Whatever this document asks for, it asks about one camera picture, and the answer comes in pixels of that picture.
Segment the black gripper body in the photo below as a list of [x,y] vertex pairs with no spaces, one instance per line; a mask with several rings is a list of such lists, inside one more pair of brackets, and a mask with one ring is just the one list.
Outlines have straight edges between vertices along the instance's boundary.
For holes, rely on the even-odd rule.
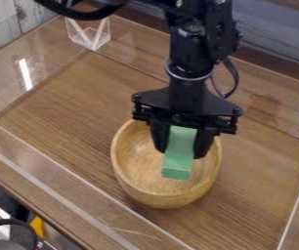
[[135,120],[154,126],[180,126],[200,131],[214,130],[219,135],[235,134],[243,107],[228,98],[235,94],[239,84],[230,92],[223,92],[211,81],[214,92],[206,82],[172,81],[168,87],[138,92],[132,96]]

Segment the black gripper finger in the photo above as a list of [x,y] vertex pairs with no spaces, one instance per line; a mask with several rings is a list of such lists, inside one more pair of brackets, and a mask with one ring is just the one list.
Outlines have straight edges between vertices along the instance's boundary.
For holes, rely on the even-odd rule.
[[204,158],[210,152],[210,148],[216,136],[216,130],[214,128],[206,128],[198,131],[196,140],[194,144],[195,158]]
[[150,131],[155,148],[159,152],[166,153],[170,140],[171,125],[154,117],[150,120]]

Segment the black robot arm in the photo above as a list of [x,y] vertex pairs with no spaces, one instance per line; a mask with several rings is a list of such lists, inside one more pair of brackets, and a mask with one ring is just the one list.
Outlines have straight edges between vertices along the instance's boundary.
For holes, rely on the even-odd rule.
[[166,72],[170,85],[132,95],[134,118],[150,125],[158,151],[167,152],[172,128],[196,131],[192,157],[207,156],[214,138],[235,134],[243,108],[228,98],[212,79],[215,66],[224,64],[234,81],[239,71],[230,59],[242,32],[232,15],[232,0],[150,0],[163,13],[170,30]]

